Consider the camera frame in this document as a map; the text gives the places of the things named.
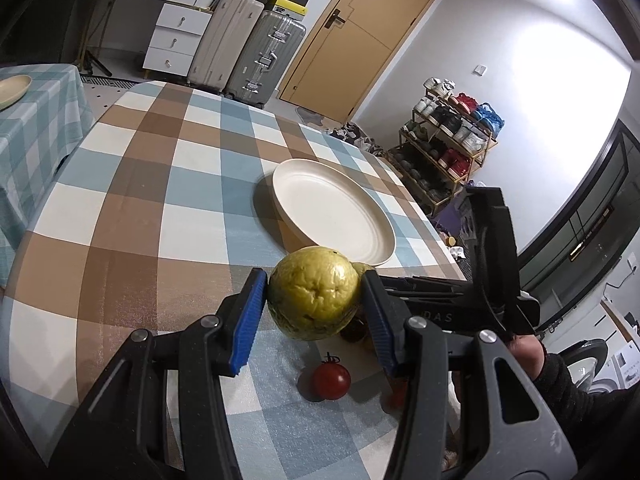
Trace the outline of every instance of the gray suitcase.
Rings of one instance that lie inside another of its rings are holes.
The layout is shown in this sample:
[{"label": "gray suitcase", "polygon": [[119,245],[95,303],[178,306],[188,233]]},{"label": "gray suitcase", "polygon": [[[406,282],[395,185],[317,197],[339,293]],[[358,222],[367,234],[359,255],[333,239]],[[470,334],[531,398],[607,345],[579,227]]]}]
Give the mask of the gray suitcase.
[{"label": "gray suitcase", "polygon": [[291,18],[265,10],[240,54],[225,94],[262,107],[271,97],[306,28]]},{"label": "gray suitcase", "polygon": [[256,0],[220,0],[193,57],[188,81],[222,90],[263,9]]}]

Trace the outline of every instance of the wall outlet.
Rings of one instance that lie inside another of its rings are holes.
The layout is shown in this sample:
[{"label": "wall outlet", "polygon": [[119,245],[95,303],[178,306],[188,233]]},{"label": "wall outlet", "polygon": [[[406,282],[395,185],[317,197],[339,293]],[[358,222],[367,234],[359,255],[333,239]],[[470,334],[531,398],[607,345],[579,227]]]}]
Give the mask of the wall outlet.
[{"label": "wall outlet", "polygon": [[638,260],[636,260],[636,255],[631,253],[626,259],[626,262],[629,264],[629,269],[631,269],[632,272],[636,272],[636,269],[638,268]]}]

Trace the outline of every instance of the human hand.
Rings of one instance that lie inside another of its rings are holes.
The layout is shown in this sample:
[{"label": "human hand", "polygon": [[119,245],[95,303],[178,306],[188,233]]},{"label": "human hand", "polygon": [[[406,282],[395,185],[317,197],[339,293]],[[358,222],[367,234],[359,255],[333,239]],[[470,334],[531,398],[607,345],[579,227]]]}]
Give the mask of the human hand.
[{"label": "human hand", "polygon": [[535,381],[545,364],[545,350],[538,338],[534,335],[517,335],[507,343],[507,348],[529,379]]}]

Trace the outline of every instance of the checkered tablecloth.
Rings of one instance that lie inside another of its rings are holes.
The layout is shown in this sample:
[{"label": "checkered tablecloth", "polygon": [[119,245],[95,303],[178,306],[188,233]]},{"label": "checkered tablecloth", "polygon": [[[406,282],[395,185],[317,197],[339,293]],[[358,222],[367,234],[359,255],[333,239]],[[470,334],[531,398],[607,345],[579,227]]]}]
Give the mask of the checkered tablecloth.
[{"label": "checkered tablecloth", "polygon": [[0,68],[0,80],[33,79],[17,103],[0,112],[0,286],[60,161],[94,123],[78,69],[46,64]]},{"label": "checkered tablecloth", "polygon": [[[270,188],[273,169],[292,157],[344,172],[380,204],[397,237],[381,273],[462,276],[375,157],[204,92],[138,85],[59,172],[20,245],[0,311],[0,377],[45,460],[133,329],[181,330],[239,292],[253,266],[269,271],[300,247]],[[353,384],[340,400],[308,402],[296,381],[327,351]],[[249,365],[222,386],[246,480],[382,478],[398,422],[381,408],[388,384],[361,346],[290,340],[265,309]]]}]

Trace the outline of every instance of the red shoe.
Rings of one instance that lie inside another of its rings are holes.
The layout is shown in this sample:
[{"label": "red shoe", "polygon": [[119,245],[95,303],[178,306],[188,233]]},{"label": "red shoe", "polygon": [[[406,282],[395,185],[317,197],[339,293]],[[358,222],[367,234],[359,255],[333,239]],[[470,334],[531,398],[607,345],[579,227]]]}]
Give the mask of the red shoe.
[{"label": "red shoe", "polygon": [[478,101],[466,94],[461,93],[458,95],[458,97],[456,97],[456,99],[458,100],[459,105],[464,105],[466,110],[469,110],[469,114],[472,114],[476,111],[476,108],[478,108]]},{"label": "red shoe", "polygon": [[455,164],[458,161],[457,154],[458,152],[456,152],[456,150],[452,150],[451,148],[449,148],[439,158],[438,164],[440,164],[445,170],[447,168],[450,168],[453,164]]},{"label": "red shoe", "polygon": [[469,173],[469,167],[471,167],[471,163],[468,158],[460,155],[455,163],[449,167],[449,174],[455,179],[463,178]]}]

